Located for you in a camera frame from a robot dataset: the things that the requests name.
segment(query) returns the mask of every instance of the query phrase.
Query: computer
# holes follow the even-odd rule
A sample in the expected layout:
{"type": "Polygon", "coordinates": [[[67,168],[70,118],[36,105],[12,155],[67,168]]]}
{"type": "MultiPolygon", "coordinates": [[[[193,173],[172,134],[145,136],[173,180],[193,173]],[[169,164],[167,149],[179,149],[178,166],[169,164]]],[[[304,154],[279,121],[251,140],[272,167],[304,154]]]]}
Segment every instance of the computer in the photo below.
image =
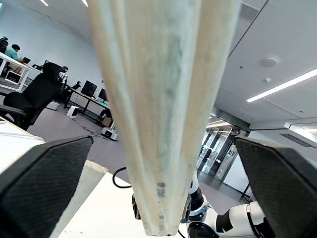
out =
{"type": "Polygon", "coordinates": [[[97,85],[93,84],[92,82],[86,80],[85,85],[81,92],[88,97],[92,97],[95,93],[95,90],[97,89],[97,85]]]}
{"type": "Polygon", "coordinates": [[[26,58],[26,57],[23,58],[23,62],[26,63],[26,64],[28,64],[30,61],[31,61],[31,60],[28,59],[28,58],[26,58]]]}
{"type": "Polygon", "coordinates": [[[100,99],[102,99],[103,101],[107,101],[107,95],[106,95],[105,89],[101,89],[100,90],[100,93],[99,93],[98,97],[100,99]]]}

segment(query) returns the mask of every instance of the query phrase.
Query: green shirt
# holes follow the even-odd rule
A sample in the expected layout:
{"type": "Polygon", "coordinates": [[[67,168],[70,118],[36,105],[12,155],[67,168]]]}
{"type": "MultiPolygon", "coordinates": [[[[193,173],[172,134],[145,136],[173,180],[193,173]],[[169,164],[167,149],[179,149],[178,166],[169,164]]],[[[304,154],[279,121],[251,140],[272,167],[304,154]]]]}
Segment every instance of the green shirt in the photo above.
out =
{"type": "Polygon", "coordinates": [[[4,52],[5,55],[9,56],[10,58],[17,60],[19,59],[18,54],[15,52],[14,48],[8,47],[6,48],[6,51],[4,52]]]}

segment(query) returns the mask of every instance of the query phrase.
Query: person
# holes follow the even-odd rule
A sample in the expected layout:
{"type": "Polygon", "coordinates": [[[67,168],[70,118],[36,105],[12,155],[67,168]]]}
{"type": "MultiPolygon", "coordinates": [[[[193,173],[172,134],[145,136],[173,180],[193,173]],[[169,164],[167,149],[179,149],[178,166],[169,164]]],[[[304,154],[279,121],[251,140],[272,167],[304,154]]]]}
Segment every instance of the person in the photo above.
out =
{"type": "MultiPolygon", "coordinates": [[[[11,47],[8,47],[6,49],[4,54],[9,56],[12,59],[18,61],[18,62],[23,63],[23,59],[20,59],[18,57],[18,54],[17,54],[17,52],[19,50],[20,50],[20,47],[18,45],[16,45],[16,44],[13,44],[11,47]]],[[[16,64],[13,64],[13,63],[10,63],[9,67],[12,68],[15,73],[19,73],[21,71],[21,69],[22,69],[20,66],[18,66],[16,64]]]]}

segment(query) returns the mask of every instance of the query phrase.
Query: glass wall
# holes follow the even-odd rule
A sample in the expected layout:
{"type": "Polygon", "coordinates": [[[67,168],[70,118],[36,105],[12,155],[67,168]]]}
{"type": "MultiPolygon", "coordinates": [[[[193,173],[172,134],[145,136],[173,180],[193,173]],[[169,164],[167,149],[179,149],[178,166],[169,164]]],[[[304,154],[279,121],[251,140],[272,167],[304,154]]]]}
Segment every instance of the glass wall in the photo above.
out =
{"type": "Polygon", "coordinates": [[[239,134],[245,135],[245,131],[215,115],[210,116],[196,164],[197,170],[223,181],[237,155],[233,139],[239,134]]]}

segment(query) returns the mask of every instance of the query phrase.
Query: ceiling vent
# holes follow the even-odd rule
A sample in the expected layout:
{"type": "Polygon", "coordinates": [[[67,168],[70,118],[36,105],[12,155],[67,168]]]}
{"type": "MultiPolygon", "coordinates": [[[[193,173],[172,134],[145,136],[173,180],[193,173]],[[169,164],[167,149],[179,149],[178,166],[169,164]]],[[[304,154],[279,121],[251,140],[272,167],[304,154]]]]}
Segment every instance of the ceiling vent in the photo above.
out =
{"type": "Polygon", "coordinates": [[[245,3],[241,4],[240,17],[242,19],[245,19],[246,21],[252,22],[257,16],[258,12],[259,10],[250,5],[247,5],[245,3]]]}
{"type": "Polygon", "coordinates": [[[297,137],[295,137],[295,136],[293,136],[291,134],[280,134],[280,135],[284,136],[285,138],[287,138],[287,139],[289,139],[289,140],[291,140],[291,141],[293,141],[293,142],[295,142],[295,143],[297,143],[297,144],[299,144],[301,146],[315,148],[313,145],[308,144],[305,141],[303,141],[303,140],[301,140],[301,139],[299,139],[299,138],[297,138],[297,137]]]}

